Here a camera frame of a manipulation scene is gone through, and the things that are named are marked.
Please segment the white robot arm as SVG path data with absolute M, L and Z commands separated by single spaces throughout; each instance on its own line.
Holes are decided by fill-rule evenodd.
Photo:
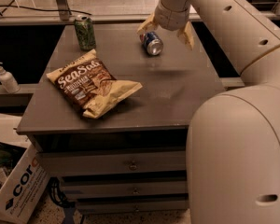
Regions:
M 246 0 L 160 0 L 140 25 L 192 47 L 195 9 L 244 85 L 203 103 L 188 131 L 191 224 L 280 224 L 280 29 Z

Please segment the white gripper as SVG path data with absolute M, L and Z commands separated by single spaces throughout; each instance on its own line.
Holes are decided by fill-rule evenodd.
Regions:
M 139 35 L 155 31 L 158 26 L 169 31 L 177 31 L 179 41 L 189 50 L 194 48 L 194 37 L 189 20 L 189 4 L 178 10 L 159 1 L 154 13 L 151 13 L 137 29 Z

